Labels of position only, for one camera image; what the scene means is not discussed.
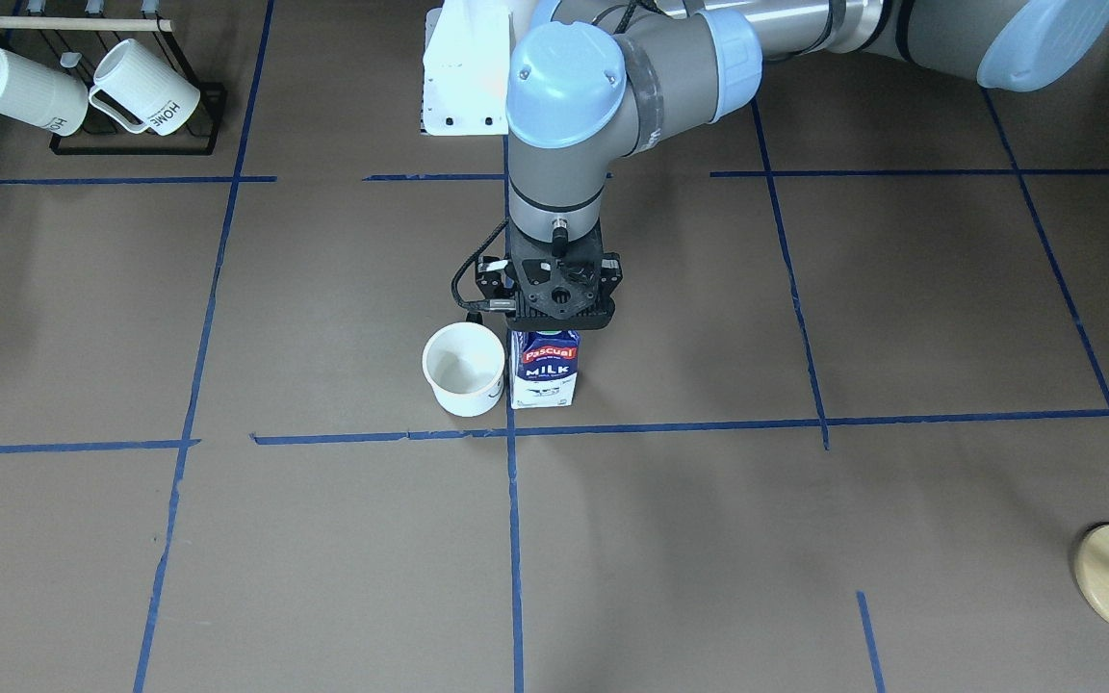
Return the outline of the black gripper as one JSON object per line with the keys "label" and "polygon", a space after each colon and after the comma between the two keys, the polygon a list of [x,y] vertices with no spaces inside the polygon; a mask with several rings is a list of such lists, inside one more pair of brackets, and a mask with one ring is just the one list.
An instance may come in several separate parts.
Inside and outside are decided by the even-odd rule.
{"label": "black gripper", "polygon": [[475,282],[484,297],[513,298],[529,310],[593,310],[610,302],[622,281],[619,255],[602,259],[520,259],[484,256]]}

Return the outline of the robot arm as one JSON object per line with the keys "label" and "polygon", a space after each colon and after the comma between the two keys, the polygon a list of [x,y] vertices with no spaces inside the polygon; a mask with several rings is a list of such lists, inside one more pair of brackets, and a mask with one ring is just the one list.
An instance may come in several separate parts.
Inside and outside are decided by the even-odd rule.
{"label": "robot arm", "polygon": [[607,310],[621,279],[602,245],[608,166],[747,105],[769,64],[863,51],[1029,92],[1108,23],[1109,1],[541,1],[507,71],[510,253],[475,251],[484,298],[462,307],[535,313],[545,330]]}

